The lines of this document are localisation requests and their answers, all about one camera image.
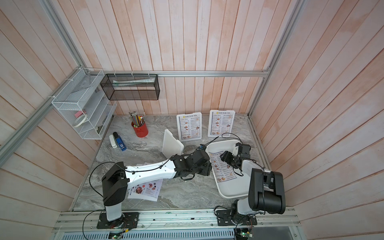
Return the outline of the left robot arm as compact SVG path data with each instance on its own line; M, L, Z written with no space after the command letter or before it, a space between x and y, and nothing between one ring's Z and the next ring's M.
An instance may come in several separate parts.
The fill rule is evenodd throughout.
M102 178L106 219L113 222L122 217L122 202L127 189L131 187L161 179L181 178L188 181L189 175L209 176L211 171L210 157L200 149L191 154L173 155L166 161L150 165L125 166L123 162L114 163Z

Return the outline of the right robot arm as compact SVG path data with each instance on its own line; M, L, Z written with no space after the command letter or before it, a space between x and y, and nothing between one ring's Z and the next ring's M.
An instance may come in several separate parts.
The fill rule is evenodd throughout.
M251 146L236 143L235 154L225 151L220 155L223 162L233 170L241 171L241 177L250 177L248 197L232 204L233 217L255 214L280 214L286 210L283 175L267 170L251 159Z

